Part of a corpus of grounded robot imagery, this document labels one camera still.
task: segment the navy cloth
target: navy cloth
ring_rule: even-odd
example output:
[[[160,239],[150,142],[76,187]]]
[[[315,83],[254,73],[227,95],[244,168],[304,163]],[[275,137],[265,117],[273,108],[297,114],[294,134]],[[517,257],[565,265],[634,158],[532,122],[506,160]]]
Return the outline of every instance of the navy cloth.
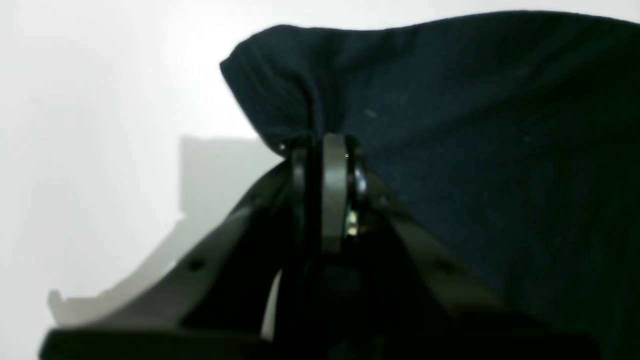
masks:
[[[500,12],[276,26],[223,75],[264,141],[355,135],[422,226],[506,301],[640,359],[640,27]]]

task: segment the screw hole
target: screw hole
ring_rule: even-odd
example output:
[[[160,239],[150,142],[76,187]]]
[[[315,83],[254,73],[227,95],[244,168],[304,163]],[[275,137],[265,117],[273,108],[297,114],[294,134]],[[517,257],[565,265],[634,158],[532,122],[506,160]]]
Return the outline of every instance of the screw hole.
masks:
[[[198,272],[205,266],[206,261],[204,259],[193,259],[189,262],[189,271]]]

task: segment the white wall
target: white wall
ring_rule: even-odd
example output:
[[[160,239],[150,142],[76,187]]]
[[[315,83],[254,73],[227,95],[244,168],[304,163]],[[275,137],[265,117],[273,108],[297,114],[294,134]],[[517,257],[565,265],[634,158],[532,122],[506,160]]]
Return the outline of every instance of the white wall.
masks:
[[[0,359],[129,300],[279,161],[218,70],[238,42],[524,8],[640,22],[637,0],[0,0]]]

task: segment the dark blue fabric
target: dark blue fabric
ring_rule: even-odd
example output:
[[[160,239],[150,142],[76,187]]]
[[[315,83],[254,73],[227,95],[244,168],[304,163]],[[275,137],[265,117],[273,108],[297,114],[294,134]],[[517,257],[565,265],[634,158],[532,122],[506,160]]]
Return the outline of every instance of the dark blue fabric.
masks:
[[[511,305],[590,331],[607,359],[640,359],[639,26],[547,12],[277,26],[221,68],[272,149],[355,135]]]

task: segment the black mount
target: black mount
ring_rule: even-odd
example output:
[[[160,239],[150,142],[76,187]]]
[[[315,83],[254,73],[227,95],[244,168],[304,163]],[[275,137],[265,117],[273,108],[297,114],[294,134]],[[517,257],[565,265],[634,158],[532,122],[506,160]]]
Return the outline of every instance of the black mount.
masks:
[[[155,286],[95,323],[52,330],[40,356],[599,359],[588,336],[508,309],[338,135],[292,143]]]

